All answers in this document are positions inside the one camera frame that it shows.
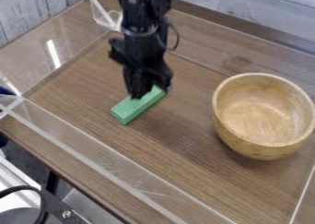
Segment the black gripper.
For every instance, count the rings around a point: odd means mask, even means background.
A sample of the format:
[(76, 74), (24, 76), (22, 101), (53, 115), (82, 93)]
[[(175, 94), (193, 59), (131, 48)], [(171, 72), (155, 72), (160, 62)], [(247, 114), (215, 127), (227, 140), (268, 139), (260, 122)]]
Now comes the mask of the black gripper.
[(121, 27), (121, 38), (110, 38), (109, 57), (122, 65), (125, 87), (132, 99), (141, 99), (153, 85), (168, 89), (173, 77), (165, 63), (168, 25), (144, 31)]

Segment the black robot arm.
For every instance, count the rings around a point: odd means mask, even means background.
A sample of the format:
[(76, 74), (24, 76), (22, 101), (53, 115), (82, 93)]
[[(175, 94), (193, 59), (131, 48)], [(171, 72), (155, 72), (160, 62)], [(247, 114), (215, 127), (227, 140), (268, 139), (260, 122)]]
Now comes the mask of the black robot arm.
[(156, 85), (168, 91), (172, 70), (164, 59), (172, 0), (117, 0), (122, 38), (110, 38), (109, 57), (122, 66), (125, 87), (132, 99), (141, 99)]

